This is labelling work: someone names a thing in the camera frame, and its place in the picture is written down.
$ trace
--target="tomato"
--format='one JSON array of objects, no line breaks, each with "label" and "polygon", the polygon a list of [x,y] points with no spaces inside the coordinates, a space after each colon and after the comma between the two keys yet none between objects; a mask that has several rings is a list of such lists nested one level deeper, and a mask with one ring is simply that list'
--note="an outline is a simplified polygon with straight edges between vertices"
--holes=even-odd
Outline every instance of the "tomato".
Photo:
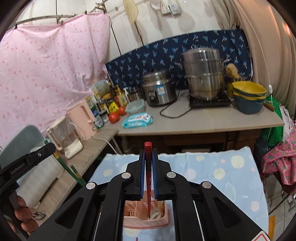
[{"label": "tomato", "polygon": [[124,106],[118,108],[119,115],[126,115],[126,108]]},{"label": "tomato", "polygon": [[120,119],[120,116],[117,112],[113,112],[109,115],[109,121],[114,124],[115,122],[117,122]]}]

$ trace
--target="blue gripper pad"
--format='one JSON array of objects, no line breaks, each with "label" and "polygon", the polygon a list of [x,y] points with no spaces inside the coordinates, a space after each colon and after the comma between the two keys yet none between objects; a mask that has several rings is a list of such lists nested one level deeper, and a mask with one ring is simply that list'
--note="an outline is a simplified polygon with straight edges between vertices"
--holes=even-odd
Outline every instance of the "blue gripper pad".
[{"label": "blue gripper pad", "polygon": [[152,176],[153,176],[154,198],[157,199],[158,190],[157,190],[157,175],[156,175],[156,163],[155,163],[154,151],[152,151]]},{"label": "blue gripper pad", "polygon": [[140,178],[140,184],[141,184],[140,196],[141,196],[141,199],[143,199],[143,193],[144,193],[144,180],[145,180],[145,151],[143,151],[142,166],[141,166],[141,178]]}]

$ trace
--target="metal screw cap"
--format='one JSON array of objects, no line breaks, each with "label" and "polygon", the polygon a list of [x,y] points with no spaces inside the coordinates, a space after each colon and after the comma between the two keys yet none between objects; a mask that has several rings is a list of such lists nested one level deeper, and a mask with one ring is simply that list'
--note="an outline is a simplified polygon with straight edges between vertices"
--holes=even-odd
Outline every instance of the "metal screw cap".
[{"label": "metal screw cap", "polygon": [[203,182],[203,183],[202,183],[202,186],[203,186],[204,188],[211,188],[211,187],[212,187],[212,184],[209,183],[209,182]]},{"label": "metal screw cap", "polygon": [[167,173],[167,177],[174,178],[174,177],[176,177],[176,173],[174,173],[174,172],[168,172]]},{"label": "metal screw cap", "polygon": [[89,189],[89,190],[91,190],[91,189],[94,189],[95,186],[96,186],[95,183],[88,183],[88,184],[86,185],[86,188]]},{"label": "metal screw cap", "polygon": [[128,173],[128,172],[124,172],[123,174],[121,174],[121,177],[124,178],[124,179],[128,179],[131,177],[131,174]]}]

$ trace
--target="countertop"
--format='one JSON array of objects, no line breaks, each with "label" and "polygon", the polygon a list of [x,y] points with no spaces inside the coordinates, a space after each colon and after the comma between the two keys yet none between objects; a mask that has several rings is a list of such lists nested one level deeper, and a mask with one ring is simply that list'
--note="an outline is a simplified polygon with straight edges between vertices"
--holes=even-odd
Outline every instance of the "countertop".
[{"label": "countertop", "polygon": [[[118,130],[116,129],[101,129],[94,135],[94,138],[100,137],[110,141],[116,135],[117,131]],[[102,152],[107,143],[102,140],[88,139],[82,144],[83,149],[71,159],[67,160],[67,166],[70,167],[71,165],[74,165],[81,176]],[[38,225],[45,222],[45,220],[63,204],[76,184],[77,181],[64,170],[62,176],[59,179],[56,179],[47,190],[41,200],[40,206],[36,210],[33,210],[33,212],[39,211],[46,214],[45,219],[37,221]]]},{"label": "countertop", "polygon": [[[139,136],[241,131],[284,125],[275,112],[265,107],[257,114],[246,115],[240,112],[233,102],[229,107],[192,109],[177,119],[161,116],[159,112],[164,107],[150,107],[147,102],[145,106],[146,112],[153,116],[153,122],[149,126],[124,129],[121,124],[128,117],[125,115],[115,124],[106,123],[103,129],[118,129],[119,136]],[[189,92],[181,91],[179,99],[162,114],[178,116],[189,108]]]}]

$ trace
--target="blue tablecloth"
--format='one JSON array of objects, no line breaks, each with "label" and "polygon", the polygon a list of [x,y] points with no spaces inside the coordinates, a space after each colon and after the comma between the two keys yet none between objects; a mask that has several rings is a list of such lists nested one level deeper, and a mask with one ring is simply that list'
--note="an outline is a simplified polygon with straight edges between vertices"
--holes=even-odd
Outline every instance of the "blue tablecloth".
[{"label": "blue tablecloth", "polygon": [[[109,182],[114,176],[124,172],[128,163],[138,158],[139,155],[107,154],[90,181],[97,184]],[[268,211],[263,185],[248,147],[218,153],[159,154],[158,158],[170,163],[172,171],[185,176],[188,181],[210,181],[268,233]],[[138,241],[175,240],[171,201],[167,205],[170,210],[168,227],[150,230],[124,228],[123,240],[135,241],[136,237]]]}]

